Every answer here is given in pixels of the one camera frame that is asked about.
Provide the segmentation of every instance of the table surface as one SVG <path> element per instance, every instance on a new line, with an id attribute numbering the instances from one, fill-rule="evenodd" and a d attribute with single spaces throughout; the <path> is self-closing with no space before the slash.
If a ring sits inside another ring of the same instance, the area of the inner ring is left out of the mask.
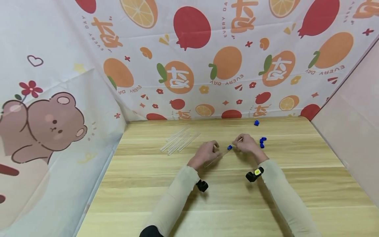
<path id="1" fill-rule="evenodd" d="M 264 151 L 284 171 L 310 210 L 323 236 L 378 236 L 379 211 L 358 183 L 303 117 L 131 122 L 79 230 L 78 237 L 139 236 L 151 210 L 178 170 L 205 141 L 222 148 L 240 133 L 256 141 L 267 137 Z M 166 138 L 190 125 L 200 132 L 181 152 L 160 152 Z M 205 193 L 190 194 L 171 236 L 287 236 L 262 179 L 245 174 L 256 164 L 230 151 L 200 174 Z"/>

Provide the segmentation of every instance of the chinese character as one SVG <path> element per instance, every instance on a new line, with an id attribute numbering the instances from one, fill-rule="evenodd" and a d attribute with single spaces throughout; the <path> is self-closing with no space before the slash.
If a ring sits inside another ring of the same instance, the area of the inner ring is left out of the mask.
<path id="1" fill-rule="evenodd" d="M 117 48 L 117 46 L 121 46 L 122 44 L 118 41 L 119 37 L 109 28 L 109 26 L 113 26 L 110 22 L 99 22 L 99 20 L 94 17 L 94 22 L 91 25 L 96 26 L 100 31 L 100 38 L 104 43 L 105 47 L 108 48 Z"/>
<path id="2" fill-rule="evenodd" d="M 366 0 L 366 2 L 359 5 L 353 18 L 370 18 L 373 16 L 379 16 L 379 2 Z"/>
<path id="3" fill-rule="evenodd" d="M 283 80 L 284 74 L 287 73 L 285 64 L 291 64 L 292 61 L 282 61 L 282 58 L 278 58 L 276 62 L 273 62 L 274 69 L 268 74 L 267 80 Z"/>
<path id="4" fill-rule="evenodd" d="M 257 6 L 257 1 L 244 2 L 243 0 L 237 0 L 232 4 L 232 8 L 236 9 L 236 17 L 232 20 L 231 33 L 242 33 L 254 29 L 253 22 L 255 17 L 253 11 L 248 6 Z M 242 10 L 248 17 L 242 17 Z"/>
<path id="5" fill-rule="evenodd" d="M 266 115 L 266 109 L 268 108 L 269 106 L 260 106 L 258 105 L 256 109 L 256 111 L 253 113 L 253 117 L 259 117 L 259 116 L 265 116 Z"/>
<path id="6" fill-rule="evenodd" d="M 176 114 L 179 115 L 178 119 L 191 119 L 189 112 L 178 111 Z"/>
<path id="7" fill-rule="evenodd" d="M 170 80 L 171 88 L 183 89 L 189 88 L 189 81 L 187 80 L 184 74 L 189 74 L 187 71 L 177 71 L 176 68 L 171 67 L 171 70 L 168 70 L 167 73 L 171 73 L 172 79 Z"/>

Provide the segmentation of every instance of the cartoon bear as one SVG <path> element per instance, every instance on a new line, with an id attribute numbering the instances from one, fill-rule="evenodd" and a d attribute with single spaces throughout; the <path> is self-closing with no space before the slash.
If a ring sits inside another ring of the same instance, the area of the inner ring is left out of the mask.
<path id="1" fill-rule="evenodd" d="M 67 92 L 29 107 L 18 100 L 7 101 L 0 118 L 5 155 L 16 163 L 35 159 L 49 163 L 54 151 L 63 151 L 87 133 L 84 116 L 75 106 L 75 98 Z"/>

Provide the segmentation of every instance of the fabric backdrop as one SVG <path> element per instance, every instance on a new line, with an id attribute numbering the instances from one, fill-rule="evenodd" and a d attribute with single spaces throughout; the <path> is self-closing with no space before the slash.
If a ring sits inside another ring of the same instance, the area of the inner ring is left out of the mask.
<path id="1" fill-rule="evenodd" d="M 312 119 L 379 33 L 366 0 L 60 2 L 134 119 Z"/>
<path id="2" fill-rule="evenodd" d="M 75 235 L 125 120 L 312 119 L 377 38 L 378 9 L 1 1 L 0 236 Z"/>

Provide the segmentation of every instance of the person's right hand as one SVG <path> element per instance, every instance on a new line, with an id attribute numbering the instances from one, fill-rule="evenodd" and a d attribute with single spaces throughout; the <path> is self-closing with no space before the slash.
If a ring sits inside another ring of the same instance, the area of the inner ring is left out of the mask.
<path id="1" fill-rule="evenodd" d="M 237 146 L 237 148 L 244 153 L 257 154 L 257 152 L 262 151 L 254 141 L 254 138 L 252 138 L 249 134 L 240 134 L 233 141 L 233 145 Z"/>

